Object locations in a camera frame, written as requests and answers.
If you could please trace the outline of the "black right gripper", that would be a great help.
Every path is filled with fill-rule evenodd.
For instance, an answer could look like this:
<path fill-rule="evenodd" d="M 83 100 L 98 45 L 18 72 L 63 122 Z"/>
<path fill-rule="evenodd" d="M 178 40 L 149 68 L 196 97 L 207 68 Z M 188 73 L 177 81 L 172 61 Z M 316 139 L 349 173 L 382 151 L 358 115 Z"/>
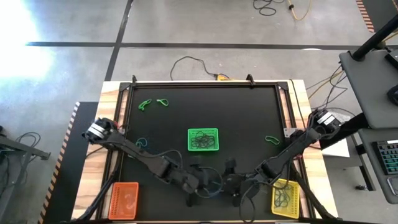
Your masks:
<path fill-rule="evenodd" d="M 259 193 L 259 184 L 254 180 L 255 173 L 235 172 L 235 158 L 228 158 L 223 172 L 223 192 L 231 196 L 233 207 L 239 207 L 242 199 L 252 199 Z"/>

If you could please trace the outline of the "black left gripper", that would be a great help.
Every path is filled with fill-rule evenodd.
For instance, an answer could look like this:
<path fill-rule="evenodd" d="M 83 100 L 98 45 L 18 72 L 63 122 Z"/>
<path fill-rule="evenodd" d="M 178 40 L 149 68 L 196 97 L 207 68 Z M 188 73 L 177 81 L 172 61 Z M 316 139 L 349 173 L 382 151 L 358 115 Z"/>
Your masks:
<path fill-rule="evenodd" d="M 188 162 L 188 169 L 183 168 L 182 165 L 172 166 L 169 180 L 185 191 L 185 204 L 187 207 L 192 207 L 197 203 L 198 191 L 203 190 L 209 184 L 209 175 L 201 166 L 201 157 L 191 157 Z"/>

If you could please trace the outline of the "green plastic basket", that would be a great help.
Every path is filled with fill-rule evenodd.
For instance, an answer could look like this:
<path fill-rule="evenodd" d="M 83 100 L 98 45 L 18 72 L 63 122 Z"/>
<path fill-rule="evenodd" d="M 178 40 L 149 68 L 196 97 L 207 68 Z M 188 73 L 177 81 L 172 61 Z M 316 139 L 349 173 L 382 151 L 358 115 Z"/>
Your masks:
<path fill-rule="evenodd" d="M 191 138 L 194 138 L 195 135 L 197 134 L 197 132 L 199 132 L 199 131 L 203 131 L 205 134 L 215 137 L 214 148 L 199 148 L 199 149 L 191 149 L 190 148 L 190 140 L 191 140 Z M 190 128 L 190 129 L 188 129 L 187 130 L 187 149 L 189 151 L 195 151 L 195 152 L 200 152 L 200 151 L 218 151 L 220 149 L 218 128 Z"/>

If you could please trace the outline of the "yellow plastic basket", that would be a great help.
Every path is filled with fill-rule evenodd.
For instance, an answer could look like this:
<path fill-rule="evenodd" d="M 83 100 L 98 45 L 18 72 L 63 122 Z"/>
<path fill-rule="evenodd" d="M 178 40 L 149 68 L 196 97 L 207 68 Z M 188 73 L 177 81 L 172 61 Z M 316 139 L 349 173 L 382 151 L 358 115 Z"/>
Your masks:
<path fill-rule="evenodd" d="M 281 189 L 281 187 L 286 186 L 288 183 L 294 188 L 294 194 L 290 199 L 289 205 L 287 207 L 275 207 L 274 206 L 274 189 Z M 288 218 L 298 218 L 300 214 L 300 186 L 297 182 L 278 179 L 274 182 L 272 187 L 272 199 L 271 199 L 271 212 L 275 215 L 280 215 Z"/>

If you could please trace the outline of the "orange plastic basket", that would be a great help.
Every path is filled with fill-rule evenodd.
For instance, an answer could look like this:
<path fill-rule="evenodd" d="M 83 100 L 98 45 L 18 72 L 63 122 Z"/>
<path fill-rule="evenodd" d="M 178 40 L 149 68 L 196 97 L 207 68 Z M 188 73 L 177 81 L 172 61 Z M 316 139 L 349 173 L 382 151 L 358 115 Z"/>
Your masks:
<path fill-rule="evenodd" d="M 108 218 L 133 220 L 137 213 L 138 182 L 115 182 L 112 189 Z"/>

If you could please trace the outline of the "white paper sheet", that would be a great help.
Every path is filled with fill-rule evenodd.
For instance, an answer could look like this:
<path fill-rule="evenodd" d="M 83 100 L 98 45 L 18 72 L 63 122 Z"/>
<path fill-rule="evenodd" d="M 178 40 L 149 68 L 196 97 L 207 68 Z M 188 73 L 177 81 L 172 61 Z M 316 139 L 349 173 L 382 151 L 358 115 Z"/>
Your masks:
<path fill-rule="evenodd" d="M 322 150 L 322 154 L 324 156 L 350 157 L 347 140 L 342 139 L 337 143 L 328 146 Z"/>

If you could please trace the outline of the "black hazard-striped floor mat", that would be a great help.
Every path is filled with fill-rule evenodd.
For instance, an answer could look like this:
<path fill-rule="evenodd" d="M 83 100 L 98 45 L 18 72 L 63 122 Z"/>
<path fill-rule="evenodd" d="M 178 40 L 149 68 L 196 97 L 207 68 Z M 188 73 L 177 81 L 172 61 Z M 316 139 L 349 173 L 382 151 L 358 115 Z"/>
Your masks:
<path fill-rule="evenodd" d="M 355 0 L 370 32 L 377 32 L 398 14 L 398 0 Z"/>
<path fill-rule="evenodd" d="M 97 102 L 75 103 L 37 224 L 71 220 L 88 151 L 82 133 L 93 121 L 97 107 Z"/>

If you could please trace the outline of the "white plastic packet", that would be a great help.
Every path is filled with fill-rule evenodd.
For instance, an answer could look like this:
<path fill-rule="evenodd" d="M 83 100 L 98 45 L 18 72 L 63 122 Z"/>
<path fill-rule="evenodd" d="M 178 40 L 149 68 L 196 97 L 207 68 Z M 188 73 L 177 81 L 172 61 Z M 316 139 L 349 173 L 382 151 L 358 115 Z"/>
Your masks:
<path fill-rule="evenodd" d="M 337 112 L 335 113 L 335 117 L 341 124 L 348 122 L 351 119 L 351 116 Z"/>

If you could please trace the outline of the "grey keyboard desk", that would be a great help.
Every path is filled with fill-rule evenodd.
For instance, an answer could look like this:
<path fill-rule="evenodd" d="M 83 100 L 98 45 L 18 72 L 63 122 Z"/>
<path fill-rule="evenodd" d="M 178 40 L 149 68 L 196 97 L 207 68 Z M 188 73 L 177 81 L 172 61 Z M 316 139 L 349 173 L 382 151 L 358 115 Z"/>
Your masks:
<path fill-rule="evenodd" d="M 361 160 L 360 170 L 363 175 L 366 189 L 375 191 L 376 187 L 372 180 L 369 169 L 363 159 L 367 155 L 371 167 L 376 175 L 381 190 L 390 204 L 398 204 L 398 174 L 386 175 L 379 163 L 372 142 L 398 139 L 398 129 L 360 129 L 358 131 L 359 142 L 356 143 L 356 151 Z"/>

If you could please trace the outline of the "black backlit keyboard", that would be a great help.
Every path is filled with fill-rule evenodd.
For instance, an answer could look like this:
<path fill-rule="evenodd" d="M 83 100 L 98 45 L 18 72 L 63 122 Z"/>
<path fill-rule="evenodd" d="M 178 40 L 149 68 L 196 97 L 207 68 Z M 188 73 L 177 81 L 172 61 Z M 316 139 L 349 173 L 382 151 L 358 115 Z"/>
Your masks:
<path fill-rule="evenodd" d="M 379 163 L 386 175 L 398 174 L 398 139 L 372 142 Z"/>

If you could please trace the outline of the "grey desk top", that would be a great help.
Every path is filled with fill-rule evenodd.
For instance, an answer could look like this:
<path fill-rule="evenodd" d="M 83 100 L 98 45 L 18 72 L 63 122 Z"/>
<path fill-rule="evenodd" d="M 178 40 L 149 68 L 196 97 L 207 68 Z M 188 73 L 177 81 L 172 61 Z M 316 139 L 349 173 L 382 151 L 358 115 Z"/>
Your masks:
<path fill-rule="evenodd" d="M 387 54 L 373 51 L 362 61 L 355 61 L 348 52 L 339 54 L 360 108 L 373 129 L 398 128 L 398 106 L 387 97 L 387 92 L 398 85 L 398 69 L 385 59 Z"/>

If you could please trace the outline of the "black metal stand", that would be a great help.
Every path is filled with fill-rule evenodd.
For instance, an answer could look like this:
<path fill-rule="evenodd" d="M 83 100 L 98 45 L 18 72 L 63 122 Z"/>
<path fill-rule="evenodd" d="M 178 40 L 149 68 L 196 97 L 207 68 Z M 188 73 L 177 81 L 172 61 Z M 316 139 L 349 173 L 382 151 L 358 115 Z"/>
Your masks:
<path fill-rule="evenodd" d="M 27 132 L 12 140 L 0 126 L 0 223 L 8 211 L 14 189 L 27 179 L 29 164 L 36 158 L 48 160 L 51 155 L 36 148 L 41 139 L 39 133 Z"/>

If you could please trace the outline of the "black computer mouse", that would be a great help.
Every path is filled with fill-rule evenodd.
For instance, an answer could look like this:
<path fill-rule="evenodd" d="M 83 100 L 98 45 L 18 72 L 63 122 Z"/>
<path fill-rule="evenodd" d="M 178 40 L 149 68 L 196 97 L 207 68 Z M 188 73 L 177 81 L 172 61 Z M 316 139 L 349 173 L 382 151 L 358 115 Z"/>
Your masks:
<path fill-rule="evenodd" d="M 392 104 L 398 106 L 398 85 L 392 87 L 386 95 Z"/>

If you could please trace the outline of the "black desk pole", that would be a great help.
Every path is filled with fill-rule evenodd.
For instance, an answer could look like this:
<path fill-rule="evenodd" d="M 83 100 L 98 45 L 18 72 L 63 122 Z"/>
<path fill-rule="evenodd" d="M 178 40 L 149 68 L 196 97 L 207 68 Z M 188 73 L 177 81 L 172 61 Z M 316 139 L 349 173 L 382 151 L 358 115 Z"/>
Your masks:
<path fill-rule="evenodd" d="M 360 61 L 362 58 L 380 44 L 386 37 L 398 29 L 398 14 L 395 15 L 387 24 L 378 30 L 371 38 L 369 38 L 360 48 L 358 48 L 351 57 L 355 61 Z"/>

